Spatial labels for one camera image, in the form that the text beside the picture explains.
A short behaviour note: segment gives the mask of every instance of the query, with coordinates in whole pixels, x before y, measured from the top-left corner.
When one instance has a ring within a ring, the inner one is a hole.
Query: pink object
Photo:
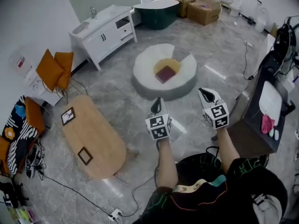
[[[274,127],[275,120],[264,114],[262,117],[262,133],[269,133]]]

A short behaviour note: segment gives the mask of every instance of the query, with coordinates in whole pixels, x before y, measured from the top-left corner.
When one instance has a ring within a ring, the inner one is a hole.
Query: wooden table
[[[73,107],[75,119],[63,127],[64,135],[78,162],[92,178],[106,179],[116,173],[126,159],[126,146],[117,132],[86,95],[75,97],[64,112]],[[78,153],[85,147],[93,159],[85,165]]]

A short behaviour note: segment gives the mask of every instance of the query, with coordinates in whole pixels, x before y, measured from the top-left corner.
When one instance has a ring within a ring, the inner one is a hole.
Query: picture frame
[[[71,122],[75,117],[76,116],[75,116],[74,109],[73,107],[71,107],[61,115],[62,125],[65,126],[67,123]]]
[[[87,166],[90,161],[93,159],[93,156],[90,154],[90,152],[83,147],[79,153],[78,153],[79,158],[82,160],[82,162]]]

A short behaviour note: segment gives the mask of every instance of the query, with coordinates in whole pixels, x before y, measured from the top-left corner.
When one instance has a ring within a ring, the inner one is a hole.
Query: faucet
[[[92,12],[92,18],[95,18],[97,16],[97,10],[95,10],[94,7],[90,7],[90,11]]]

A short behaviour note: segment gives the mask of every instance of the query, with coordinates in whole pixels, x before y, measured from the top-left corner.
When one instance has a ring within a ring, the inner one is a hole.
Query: bathtub
[[[147,28],[161,30],[176,20],[178,6],[179,2],[176,0],[155,0],[133,7]]]

